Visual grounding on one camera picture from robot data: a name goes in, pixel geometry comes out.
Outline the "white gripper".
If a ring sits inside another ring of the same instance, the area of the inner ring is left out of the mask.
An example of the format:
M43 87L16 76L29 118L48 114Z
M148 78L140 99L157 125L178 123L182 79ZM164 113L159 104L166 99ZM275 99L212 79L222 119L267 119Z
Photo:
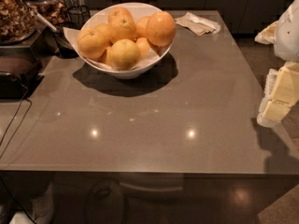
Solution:
M257 123L272 128L279 125L299 101L299 0L294 0L279 20L258 33L254 41L274 44L275 54L287 61L279 70L269 70L259 107Z

